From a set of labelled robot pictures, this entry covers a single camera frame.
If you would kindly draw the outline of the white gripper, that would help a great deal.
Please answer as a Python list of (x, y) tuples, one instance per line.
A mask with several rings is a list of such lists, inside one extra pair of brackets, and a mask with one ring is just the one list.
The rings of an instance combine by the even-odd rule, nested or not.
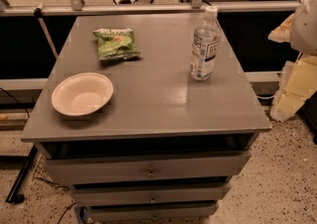
[(279, 89), (269, 115), (283, 122), (295, 115), (317, 91), (317, 0), (301, 0), (294, 15), (289, 15), (268, 38), (289, 43), (304, 54), (296, 62), (287, 61), (282, 69)]

